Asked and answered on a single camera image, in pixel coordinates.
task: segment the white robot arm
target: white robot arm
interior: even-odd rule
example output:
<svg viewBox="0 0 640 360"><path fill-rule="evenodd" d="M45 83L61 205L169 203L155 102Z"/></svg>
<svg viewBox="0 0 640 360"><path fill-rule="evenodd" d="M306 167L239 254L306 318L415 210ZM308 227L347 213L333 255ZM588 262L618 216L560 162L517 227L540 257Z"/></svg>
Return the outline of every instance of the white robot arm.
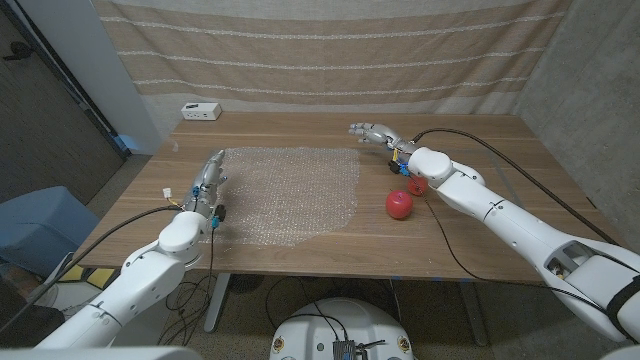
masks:
<svg viewBox="0 0 640 360"><path fill-rule="evenodd" d="M37 349L108 346L120 329L140 312L163 299L202 257L198 238L207 230L219 184L224 151L205 165L185 211L177 214L158 239L136 250L120 276L71 319L44 339Z"/></svg>
<svg viewBox="0 0 640 360"><path fill-rule="evenodd" d="M573 313L614 341L640 340L640 256L619 246L563 233L487 189L482 176L441 152L417 148L388 127L351 125L364 143L409 156L407 168L452 208L491 229L540 274Z"/></svg>

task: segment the red ball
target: red ball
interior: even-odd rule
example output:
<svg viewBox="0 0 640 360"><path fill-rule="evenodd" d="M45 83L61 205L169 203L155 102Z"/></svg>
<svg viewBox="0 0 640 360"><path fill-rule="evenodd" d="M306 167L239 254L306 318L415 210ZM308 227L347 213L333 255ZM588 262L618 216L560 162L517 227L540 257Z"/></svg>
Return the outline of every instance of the red ball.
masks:
<svg viewBox="0 0 640 360"><path fill-rule="evenodd" d="M427 179L421 176L411 175L409 183L407 183L407 188L409 188L409 192L413 195L422 196L423 193L427 191Z"/></svg>
<svg viewBox="0 0 640 360"><path fill-rule="evenodd" d="M394 219L402 219L411 214L413 200L404 191L395 190L387 196L387 213Z"/></svg>

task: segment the striped curtain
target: striped curtain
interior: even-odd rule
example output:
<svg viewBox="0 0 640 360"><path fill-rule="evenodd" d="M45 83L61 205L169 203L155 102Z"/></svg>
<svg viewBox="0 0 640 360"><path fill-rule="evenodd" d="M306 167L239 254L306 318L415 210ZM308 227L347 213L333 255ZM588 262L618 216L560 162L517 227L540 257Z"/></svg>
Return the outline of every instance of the striped curtain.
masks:
<svg viewBox="0 0 640 360"><path fill-rule="evenodd" d="M94 1L168 133L225 111L509 113L570 0Z"/></svg>

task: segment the white box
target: white box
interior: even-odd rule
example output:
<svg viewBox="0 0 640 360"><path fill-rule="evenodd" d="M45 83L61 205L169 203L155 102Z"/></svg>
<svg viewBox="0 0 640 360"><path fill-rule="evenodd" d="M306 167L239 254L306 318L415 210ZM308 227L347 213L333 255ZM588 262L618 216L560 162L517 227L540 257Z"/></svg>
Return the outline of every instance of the white box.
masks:
<svg viewBox="0 0 640 360"><path fill-rule="evenodd" d="M216 120L222 112L218 103L187 103L181 111L187 120Z"/></svg>

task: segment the wire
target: wire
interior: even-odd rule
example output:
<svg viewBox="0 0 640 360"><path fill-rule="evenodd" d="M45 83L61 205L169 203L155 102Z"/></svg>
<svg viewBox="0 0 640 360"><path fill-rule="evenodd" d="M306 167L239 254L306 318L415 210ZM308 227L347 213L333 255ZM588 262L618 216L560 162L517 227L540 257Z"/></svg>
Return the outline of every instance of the wire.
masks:
<svg viewBox="0 0 640 360"><path fill-rule="evenodd" d="M182 346L187 346L189 344L189 342L191 341L191 338L193 337L193 334L195 333L195 330L196 330L196 328L198 326L198 322L204 317L204 315L207 313L207 310L209 309L209 305L210 305L210 302L211 302L211 295L209 294L209 291L211 290L211 279L212 278L217 279L215 276L213 276L213 234L214 234L214 231L215 231L215 228L211 228L211 258L209 260L209 273L206 276L203 276L197 283L194 283L194 282L191 282L191 281L183 281L183 282L180 283L181 286L191 285L191 286L193 286L193 288L185 290L184 292L180 292L180 294L177 296L176 301L175 301L175 303L178 304L177 306L175 306L175 307L169 306L168 298L165 299L165 306L167 307L167 309L169 309L171 311L177 311L178 312L178 316L180 316L180 319L175 321L171 325L169 325L162 332L162 334L160 335L160 337L158 339L158 343L157 343L158 345L160 345L162 343L162 339L169 333L169 331L171 329L173 329L176 325L179 325L180 323L182 323L182 327L178 328L178 330L164 342L164 345L171 344L178 337L178 335L180 335L180 333L183 333L184 335L183 335L183 338L182 338ZM201 285L205 280L208 280L207 281L207 287L206 287L206 289L202 289ZM200 306L199 309L191 312L189 315L183 316L184 312L186 311L187 305L191 302L191 299L193 298L195 293L198 292L198 291L203 291L204 292L204 300L203 300L202 305ZM186 294L189 294L188 297L187 297L187 300L181 302L180 300ZM187 335L187 331L189 330L190 327L191 327L191 332Z"/></svg>
<svg viewBox="0 0 640 360"><path fill-rule="evenodd" d="M282 320L282 322L280 323L280 325L282 325L285 321L289 320L289 319L293 319L293 318L297 318L297 317L302 317L302 316L315 316L315 317L321 317L321 318L326 318L326 319L331 319L335 322L337 322L341 327L342 327L342 332L344 333L344 340L348 341L349 340L349 336L347 335L347 328L344 327L344 325L342 325L342 323L340 322L340 320L334 318L333 316L329 316L329 315L320 315L320 314L295 314L295 315L291 315L288 318Z"/></svg>
<svg viewBox="0 0 640 360"><path fill-rule="evenodd" d="M431 133L431 132L448 132L448 133L452 133L452 134L458 134L458 135L466 136L466 137L474 140L475 142L479 143L480 145L484 146L485 148L489 149L492 153L496 154L498 157L500 157L502 160L506 161L509 165L511 165L514 169L516 169L520 174L522 174L522 176L527 178L527 180L531 181L535 186L538 187L538 189L542 190L551 199L553 199L556 203L558 203L565 210L567 210L569 212L569 214L573 215L576 219L580 220L580 222L582 222L584 225L586 225L589 229L593 230L596 234L598 234L598 236L600 236L602 239L604 239L604 241L608 242L609 244L618 245L618 243L615 240L613 240L613 238L611 238L611 236L609 236L607 233L605 233L602 229L600 229L599 227L594 225L591 221L587 220L584 216L580 215L580 213L578 213L571 206L569 206L567 203L562 201L562 199L560 199L558 196L556 196L556 194L551 192L551 190L547 189L544 185L542 185L538 180L536 180L533 176L531 176L528 172L526 172L523 168L521 168L513 160L511 160L509 157L507 157L506 155L501 153L498 149L496 149L493 146L489 145L486 141L480 139L479 137L477 137L477 136L475 136L473 134L469 134L469 133L464 132L464 131L456 130L456 129L433 128L433 129L427 129L427 130L424 130L424 131L420 132L411 141L413 143L417 143L422 138L423 135Z"/></svg>
<svg viewBox="0 0 640 360"><path fill-rule="evenodd" d="M393 292L393 298L396 300L396 310L398 311L398 322L402 322L402 315L400 314L400 302L398 302L398 294L396 293L396 289L393 287L393 279L389 279L389 284L391 284L391 291Z"/></svg>
<svg viewBox="0 0 640 360"><path fill-rule="evenodd" d="M96 239L96 241L93 242L93 244L91 244L85 251L82 252L82 254L80 254L77 258L73 259L71 262L69 262L69 264L67 264L67 266L58 273L58 275L56 275L51 282L49 282L48 284L45 284L40 291L31 299L29 300L29 302L27 302L21 309L20 311L18 311L12 318L11 320L9 320L7 323L5 323L2 328L0 329L0 334L2 334L5 330L7 330L11 325L13 325L19 318L20 316L22 316L31 306L33 306L38 300L40 300L40 298L47 292L49 291L49 289L51 289L53 287L53 285L55 285L58 280L60 280L67 272L69 272L69 270L71 270L74 266L76 266L82 259L85 258L85 256L87 256L93 249L96 248L96 246L100 245L101 242L103 242L107 237L109 237L109 235L113 234L114 232L118 231L119 229L123 228L124 226L131 224L132 222L145 217L147 215L153 214L153 213L157 213L160 211L165 211L165 210L173 210L173 211L177 211L180 210L179 207L175 206L175 205L170 205L170 206L163 206L163 207L159 207L159 208L155 208L155 209L151 209L151 210L147 210L143 213L140 213L128 220L125 220L123 222L121 222L120 224L114 226L113 228L111 228L109 231L107 231L106 233L102 234L98 239Z"/></svg>
<svg viewBox="0 0 640 360"><path fill-rule="evenodd" d="M563 289L558 289L558 288L555 288L555 287L552 287L552 286L548 286L548 285L527 284L527 283L520 283L520 282L515 282L515 281L487 279L487 278L483 278L483 277L480 277L480 276L472 273L469 269L467 269L464 265L462 265L460 260L458 260L458 257L456 257L456 254L453 252L453 249L451 248L451 244L449 243L449 238L447 237L447 233L444 231L444 227L442 226L442 223L440 222L440 219L436 215L436 212L431 207L431 204L429 203L429 200L427 199L426 194L424 193L424 191L421 191L421 190L420 190L420 193L422 194L422 198L424 199L424 202L429 207L429 210L431 211L431 214L433 215L433 218L436 220L436 223L438 224L438 227L440 228L440 232L442 232L442 237L444 237L444 241L447 244L447 248L449 249L449 253L453 257L453 260L455 260L455 262L458 264L458 266L460 266L460 268L462 268L462 270L464 270L471 277L473 277L475 279L478 279L478 280L497 283L497 284L518 285L518 286L533 287L533 288L538 288L538 289L547 289L547 290L556 291L556 292L571 296L574 299L580 300L583 303L593 307L594 309L600 311L601 313L603 313L605 315L607 314L606 311L602 307L598 306L597 304L594 304L591 301L589 301L589 300L587 300L587 299L585 299L585 298L583 298L581 296L578 296L578 295L576 295L574 293L571 293L571 292L563 290Z"/></svg>
<svg viewBox="0 0 640 360"><path fill-rule="evenodd" d="M177 206L177 207L181 208L181 209L184 211L184 206L183 206L183 205L178 204L175 200L173 200L173 199L172 199L172 198L170 198L170 197L168 197L168 198L166 198L166 199L167 199L167 201L169 201L169 202L170 202L170 203L172 203L173 205L175 205L175 206Z"/></svg>
<svg viewBox="0 0 640 360"><path fill-rule="evenodd" d="M274 329L277 329L277 328L278 328L278 327L276 326L276 324L273 322L273 318L271 317L271 313L269 312L269 297L271 296L271 292L273 291L273 289L274 289L278 284L280 284L281 282L283 282L284 280L287 280L287 279L296 279L296 280L298 280L298 283L300 284L300 287L302 288L302 292L304 293L304 296L305 296L306 300L307 300L308 302L313 302L313 305L314 305L314 306L316 307L316 309L318 310L318 314L319 314L319 316L322 316L322 317L324 318L324 320L327 322L327 324L329 324L329 327L331 327L331 330L333 330L333 333L334 333L334 334L335 334L335 336L336 336L336 341L340 341L340 338L338 337L338 332L336 331L336 329L333 327L333 325L331 325L331 323L330 323L330 322L329 322L329 320L328 320L328 318L329 318L329 317L327 317L326 315L324 315L324 314L322 313L322 311L320 310L320 307L318 306L318 304L317 304L315 301L312 301L312 300L311 300L311 298L309 297L309 294L307 294L307 290L305 289L304 284L302 283L302 280L300 280L300 278L292 278L292 277L285 277L285 278L282 278L282 279L280 279L280 280L276 281L276 283L275 283L275 284L273 284L273 285L271 286L271 288L269 289L269 291L267 291L267 296L265 297L265 300L264 300L264 308L265 308L265 312L266 312L266 314L267 314L267 319L269 319L269 323L271 323L271 326L273 326L273 328L274 328ZM343 330L344 330L344 337L345 337L345 340L348 340L348 339L349 339L349 337L347 336L347 331L346 331L346 329L345 329L344 327L343 327Z"/></svg>

